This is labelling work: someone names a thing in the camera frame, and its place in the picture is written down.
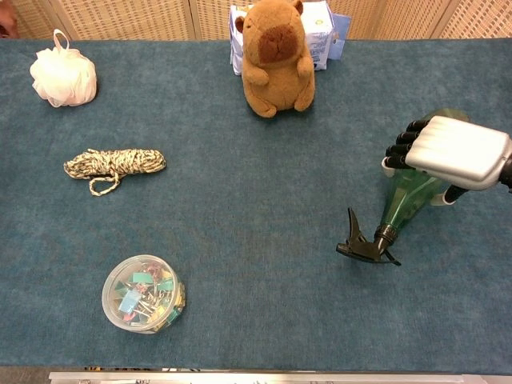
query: plastic container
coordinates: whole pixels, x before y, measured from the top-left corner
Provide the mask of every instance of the plastic container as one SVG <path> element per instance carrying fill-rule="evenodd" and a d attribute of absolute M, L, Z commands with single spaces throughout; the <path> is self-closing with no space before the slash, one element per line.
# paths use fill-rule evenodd
<path fill-rule="evenodd" d="M 140 254 L 110 272 L 102 292 L 105 315 L 115 326 L 154 334 L 169 326 L 185 307 L 185 286 L 160 258 Z"/>

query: robot finger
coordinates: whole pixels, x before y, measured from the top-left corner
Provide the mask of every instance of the robot finger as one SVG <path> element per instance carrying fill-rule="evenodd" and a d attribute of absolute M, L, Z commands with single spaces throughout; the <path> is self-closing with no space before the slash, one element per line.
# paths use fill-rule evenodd
<path fill-rule="evenodd" d="M 407 126 L 407 132 L 419 132 L 429 124 L 430 120 L 414 120 Z"/>
<path fill-rule="evenodd" d="M 397 144 L 409 144 L 418 138 L 420 132 L 402 132 L 397 136 Z"/>
<path fill-rule="evenodd" d="M 393 156 L 396 154 L 399 155 L 407 155 L 412 147 L 412 144 L 396 144 L 394 146 L 389 146 L 386 150 L 386 156 Z"/>
<path fill-rule="evenodd" d="M 468 190 L 465 188 L 461 188 L 460 186 L 454 186 L 453 184 L 446 190 L 444 195 L 444 200 L 448 204 L 454 203 L 458 198 L 460 198 L 465 192 Z"/>
<path fill-rule="evenodd" d="M 508 186 L 509 192 L 512 193 L 512 154 L 503 165 L 502 172 L 499 175 L 499 181 L 501 184 Z"/>
<path fill-rule="evenodd" d="M 395 168 L 397 170 L 412 170 L 412 166 L 406 164 L 406 157 L 399 155 L 387 156 L 384 159 L 384 165 L 388 168 Z"/>

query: cardboard box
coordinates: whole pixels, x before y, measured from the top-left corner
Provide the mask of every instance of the cardboard box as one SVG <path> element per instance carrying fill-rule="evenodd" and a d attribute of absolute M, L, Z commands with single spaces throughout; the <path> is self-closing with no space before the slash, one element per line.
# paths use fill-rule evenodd
<path fill-rule="evenodd" d="M 306 43 L 313 58 L 315 70 L 327 69 L 327 59 L 339 60 L 350 25 L 350 18 L 333 14 L 326 1 L 303 2 L 301 15 Z M 250 6 L 230 7 L 230 63 L 236 75 L 242 73 L 243 36 L 237 31 L 234 21 L 238 16 L 246 16 Z"/>

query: plush toy nose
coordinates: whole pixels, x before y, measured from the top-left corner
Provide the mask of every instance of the plush toy nose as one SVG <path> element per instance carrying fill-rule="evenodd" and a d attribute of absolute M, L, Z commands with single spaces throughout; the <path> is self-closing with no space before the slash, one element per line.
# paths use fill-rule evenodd
<path fill-rule="evenodd" d="M 262 63 L 280 62 L 297 52 L 297 37 L 291 26 L 269 28 L 259 39 L 258 52 Z"/>

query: coiled rope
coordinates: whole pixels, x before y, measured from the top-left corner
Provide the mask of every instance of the coiled rope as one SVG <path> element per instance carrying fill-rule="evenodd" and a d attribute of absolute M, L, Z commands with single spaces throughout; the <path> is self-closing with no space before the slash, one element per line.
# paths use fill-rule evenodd
<path fill-rule="evenodd" d="M 128 174 L 148 174 L 165 167 L 166 160 L 157 150 L 87 150 L 66 162 L 64 171 L 72 178 L 92 178 L 89 181 L 90 192 L 94 196 L 103 196 L 116 189 Z M 94 189 L 96 182 L 114 184 L 97 192 Z"/>

